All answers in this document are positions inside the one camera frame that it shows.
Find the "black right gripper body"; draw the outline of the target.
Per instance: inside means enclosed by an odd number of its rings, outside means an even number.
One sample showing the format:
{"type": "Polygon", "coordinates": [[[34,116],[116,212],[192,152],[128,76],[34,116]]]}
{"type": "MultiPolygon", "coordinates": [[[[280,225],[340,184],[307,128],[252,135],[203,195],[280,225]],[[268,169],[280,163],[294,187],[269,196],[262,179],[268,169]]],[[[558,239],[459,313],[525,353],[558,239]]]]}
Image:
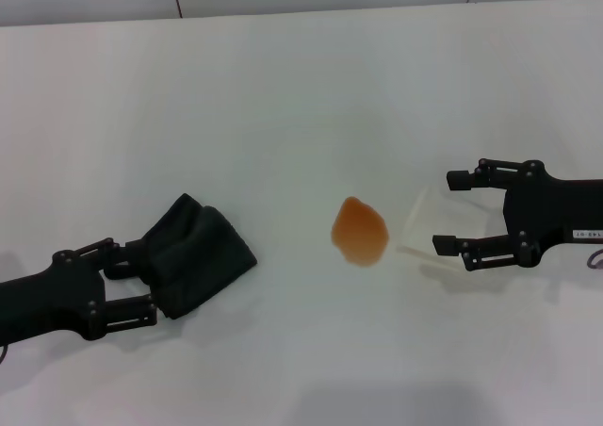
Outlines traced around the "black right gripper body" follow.
{"type": "Polygon", "coordinates": [[[543,162],[505,166],[503,217],[518,264],[538,264],[550,248],[602,242],[602,181],[562,180],[543,162]]]}

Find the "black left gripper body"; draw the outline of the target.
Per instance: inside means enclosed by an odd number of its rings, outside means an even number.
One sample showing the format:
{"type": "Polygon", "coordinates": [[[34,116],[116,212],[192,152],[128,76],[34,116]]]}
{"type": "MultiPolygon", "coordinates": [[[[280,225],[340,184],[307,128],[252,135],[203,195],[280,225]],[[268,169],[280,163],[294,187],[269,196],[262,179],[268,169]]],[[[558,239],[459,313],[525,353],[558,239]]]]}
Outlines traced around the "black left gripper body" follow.
{"type": "Polygon", "coordinates": [[[56,254],[46,270],[1,284],[1,344],[55,331],[99,339],[106,334],[105,301],[105,282],[97,269],[73,254],[56,254]]]}

